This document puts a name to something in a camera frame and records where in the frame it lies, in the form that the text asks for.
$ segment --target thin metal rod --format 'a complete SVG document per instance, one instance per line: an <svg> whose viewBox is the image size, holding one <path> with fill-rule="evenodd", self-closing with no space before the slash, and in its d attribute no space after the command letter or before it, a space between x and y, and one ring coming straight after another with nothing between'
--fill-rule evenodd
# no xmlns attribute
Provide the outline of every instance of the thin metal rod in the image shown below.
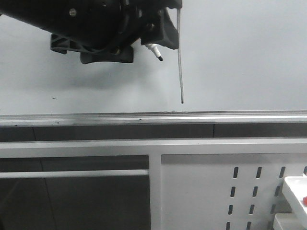
<svg viewBox="0 0 307 230"><path fill-rule="evenodd" d="M179 67L179 80L180 80L180 90L181 90L181 103L184 103L184 88L183 88L183 78L182 78L182 62L181 62L181 9L177 10L177 30L179 36L179 48L178 48L178 67Z"/></svg>
<svg viewBox="0 0 307 230"><path fill-rule="evenodd" d="M148 170L100 170L67 172L1 172L0 179L27 178L68 178L68 177L106 177L106 176L148 176Z"/></svg>

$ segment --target robotic arm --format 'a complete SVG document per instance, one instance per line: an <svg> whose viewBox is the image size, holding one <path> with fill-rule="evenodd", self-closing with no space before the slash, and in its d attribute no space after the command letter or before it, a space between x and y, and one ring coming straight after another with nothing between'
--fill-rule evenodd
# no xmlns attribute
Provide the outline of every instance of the robotic arm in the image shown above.
<svg viewBox="0 0 307 230"><path fill-rule="evenodd" d="M0 15L51 32L51 50L80 52L83 64L132 63L139 38L160 60L153 44L179 48L167 8L181 7L182 0L0 0Z"/></svg>

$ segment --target red object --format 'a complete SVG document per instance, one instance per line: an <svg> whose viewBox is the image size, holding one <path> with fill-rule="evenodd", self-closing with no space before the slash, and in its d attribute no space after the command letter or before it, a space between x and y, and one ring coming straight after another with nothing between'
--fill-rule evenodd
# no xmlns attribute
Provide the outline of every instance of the red object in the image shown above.
<svg viewBox="0 0 307 230"><path fill-rule="evenodd" d="M303 198L303 204L307 206L307 196Z"/></svg>

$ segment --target white wall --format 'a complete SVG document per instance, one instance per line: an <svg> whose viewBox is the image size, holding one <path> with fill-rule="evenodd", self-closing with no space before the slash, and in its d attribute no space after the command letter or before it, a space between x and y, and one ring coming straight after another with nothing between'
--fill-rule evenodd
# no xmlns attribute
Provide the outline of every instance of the white wall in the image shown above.
<svg viewBox="0 0 307 230"><path fill-rule="evenodd" d="M306 0L183 0L177 52L83 65L50 34L0 17L0 115L307 109Z"/></svg>

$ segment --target white cable connector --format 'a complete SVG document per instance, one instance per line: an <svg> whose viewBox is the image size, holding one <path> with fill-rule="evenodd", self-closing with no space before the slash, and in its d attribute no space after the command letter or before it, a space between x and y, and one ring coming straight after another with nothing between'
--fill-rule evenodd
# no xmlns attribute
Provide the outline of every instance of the white cable connector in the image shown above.
<svg viewBox="0 0 307 230"><path fill-rule="evenodd" d="M158 48L158 45L157 44L146 44L145 45L149 50L151 50L154 55L160 60L160 61L163 61L163 58L162 58L162 54L160 53L159 51L159 48Z"/></svg>

